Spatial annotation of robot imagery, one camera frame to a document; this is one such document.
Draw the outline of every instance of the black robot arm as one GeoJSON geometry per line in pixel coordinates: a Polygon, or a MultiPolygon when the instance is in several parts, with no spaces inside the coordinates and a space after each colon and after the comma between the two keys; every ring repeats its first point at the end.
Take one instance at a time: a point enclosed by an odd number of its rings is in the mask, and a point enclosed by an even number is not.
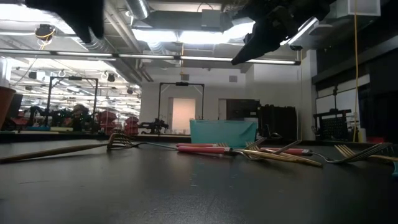
{"type": "Polygon", "coordinates": [[[336,0],[250,0],[234,18],[249,17],[256,23],[245,45],[232,60],[233,65],[247,62],[275,51],[284,40],[297,34],[311,17],[319,21],[330,12],[336,0]]]}

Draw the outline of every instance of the teal box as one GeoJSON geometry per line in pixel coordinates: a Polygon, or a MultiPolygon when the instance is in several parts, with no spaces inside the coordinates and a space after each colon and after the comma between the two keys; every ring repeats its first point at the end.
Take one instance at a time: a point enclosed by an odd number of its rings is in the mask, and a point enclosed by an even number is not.
{"type": "Polygon", "coordinates": [[[233,148],[246,147],[256,140],[254,121],[190,120],[192,143],[226,143],[233,148]]]}

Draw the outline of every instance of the ceiling light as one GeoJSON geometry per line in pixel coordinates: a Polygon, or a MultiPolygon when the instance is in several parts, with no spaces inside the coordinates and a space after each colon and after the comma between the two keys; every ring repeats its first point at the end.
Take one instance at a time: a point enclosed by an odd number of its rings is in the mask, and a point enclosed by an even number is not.
{"type": "Polygon", "coordinates": [[[184,31],[179,41],[186,44],[220,44],[227,43],[228,38],[220,32],[184,31]]]}
{"type": "MultiPolygon", "coordinates": [[[[182,60],[200,60],[209,62],[230,62],[231,58],[217,58],[217,57],[196,57],[196,56],[181,56],[182,60]]],[[[289,60],[269,60],[269,59],[252,59],[246,63],[263,63],[263,64],[276,64],[276,65],[295,65],[295,61],[289,60]]]]}
{"type": "Polygon", "coordinates": [[[177,36],[170,30],[132,30],[137,40],[145,42],[175,42],[177,36]]]}
{"type": "Polygon", "coordinates": [[[87,53],[87,52],[57,52],[64,56],[87,56],[87,57],[112,57],[112,54],[106,53],[87,53]]]}
{"type": "Polygon", "coordinates": [[[309,28],[311,28],[311,26],[314,25],[316,22],[318,22],[317,18],[314,17],[314,18],[310,19],[310,22],[301,30],[299,28],[298,29],[299,32],[296,35],[294,35],[294,37],[292,37],[287,43],[293,44],[293,42],[295,42],[298,38],[300,38],[305,33],[305,31],[307,31],[309,28]]]}
{"type": "Polygon", "coordinates": [[[174,59],[174,56],[171,55],[138,55],[138,54],[119,54],[121,58],[143,58],[143,59],[164,59],[168,60],[174,59]]]}
{"type": "Polygon", "coordinates": [[[50,55],[46,50],[17,50],[17,49],[0,49],[0,53],[4,54],[28,54],[28,55],[50,55]]]}
{"type": "Polygon", "coordinates": [[[75,92],[75,93],[80,92],[80,89],[75,88],[75,87],[67,87],[67,90],[70,90],[70,91],[75,92]]]}

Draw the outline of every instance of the table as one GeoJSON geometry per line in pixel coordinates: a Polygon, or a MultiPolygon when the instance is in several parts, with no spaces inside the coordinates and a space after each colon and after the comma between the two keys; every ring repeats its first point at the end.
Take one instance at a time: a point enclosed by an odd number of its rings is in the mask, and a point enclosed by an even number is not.
{"type": "MultiPolygon", "coordinates": [[[[0,144],[0,156],[98,142],[0,144]]],[[[394,223],[392,171],[102,147],[0,165],[0,223],[394,223]]]]}

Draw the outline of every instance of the fluorescent light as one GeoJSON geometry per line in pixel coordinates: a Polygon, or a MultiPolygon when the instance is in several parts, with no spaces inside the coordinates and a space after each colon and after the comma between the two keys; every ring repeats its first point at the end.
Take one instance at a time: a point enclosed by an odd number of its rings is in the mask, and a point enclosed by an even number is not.
{"type": "Polygon", "coordinates": [[[294,37],[292,37],[287,43],[293,44],[299,37],[301,37],[305,33],[305,31],[311,28],[311,26],[314,25],[314,23],[316,22],[318,22],[318,19],[315,17],[312,18],[311,21],[304,28],[302,28],[301,30],[298,29],[299,32],[294,37]]]}
{"type": "Polygon", "coordinates": [[[76,93],[80,92],[80,89],[75,88],[75,87],[67,87],[67,90],[74,91],[76,93]]]}
{"type": "Polygon", "coordinates": [[[143,58],[143,59],[165,59],[173,60],[174,56],[171,55],[138,55],[138,54],[119,54],[121,58],[143,58]]]}
{"type": "MultiPolygon", "coordinates": [[[[216,58],[216,57],[195,57],[195,56],[181,56],[182,60],[201,60],[211,62],[230,62],[231,58],[216,58]]],[[[276,65],[294,65],[295,61],[288,60],[269,60],[269,59],[252,59],[246,63],[263,63],[263,64],[276,64],[276,65]]]]}
{"type": "Polygon", "coordinates": [[[231,58],[218,58],[218,57],[197,57],[197,56],[181,56],[182,60],[201,60],[211,62],[230,62],[231,58]]]}
{"type": "Polygon", "coordinates": [[[137,40],[145,42],[175,42],[177,36],[174,31],[169,30],[138,30],[133,29],[132,32],[137,40]]]}
{"type": "Polygon", "coordinates": [[[116,58],[96,58],[96,57],[89,57],[87,60],[102,60],[102,61],[107,61],[107,62],[114,62],[116,61],[116,58]]]}
{"type": "Polygon", "coordinates": [[[46,50],[13,50],[13,49],[0,49],[0,53],[4,54],[29,54],[29,55],[50,55],[51,53],[46,50]]]}
{"type": "Polygon", "coordinates": [[[62,85],[66,85],[66,86],[69,85],[68,83],[66,83],[66,82],[64,82],[64,81],[60,81],[60,83],[61,83],[62,85]]]}
{"type": "Polygon", "coordinates": [[[57,52],[64,56],[86,56],[86,57],[112,57],[112,54],[106,53],[88,53],[88,52],[57,52]]]}
{"type": "Polygon", "coordinates": [[[220,44],[227,43],[227,36],[220,32],[184,31],[179,41],[186,44],[220,44]]]}
{"type": "Polygon", "coordinates": [[[295,61],[288,60],[267,60],[267,59],[252,59],[248,60],[247,63],[264,63],[264,64],[276,64],[276,65],[294,65],[295,61]]]}

